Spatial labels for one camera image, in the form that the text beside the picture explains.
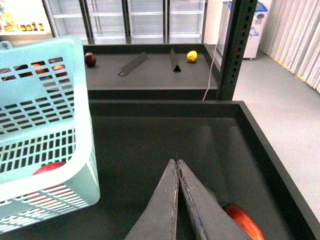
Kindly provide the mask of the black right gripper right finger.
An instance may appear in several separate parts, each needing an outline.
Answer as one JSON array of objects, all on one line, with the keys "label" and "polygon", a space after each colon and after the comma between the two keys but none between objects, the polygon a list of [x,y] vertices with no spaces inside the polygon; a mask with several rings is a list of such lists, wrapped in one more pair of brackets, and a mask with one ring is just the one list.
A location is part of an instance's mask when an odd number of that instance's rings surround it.
[{"label": "black right gripper right finger", "polygon": [[250,240],[227,215],[184,160],[177,162],[180,186],[192,229],[198,240]]}]

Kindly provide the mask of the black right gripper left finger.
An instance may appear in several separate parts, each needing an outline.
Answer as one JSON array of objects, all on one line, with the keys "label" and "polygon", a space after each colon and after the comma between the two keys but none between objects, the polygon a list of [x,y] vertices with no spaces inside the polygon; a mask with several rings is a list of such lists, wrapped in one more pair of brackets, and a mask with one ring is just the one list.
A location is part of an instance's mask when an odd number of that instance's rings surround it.
[{"label": "black right gripper left finger", "polygon": [[177,236],[179,176],[177,163],[170,159],[147,207],[126,240],[175,240]]}]

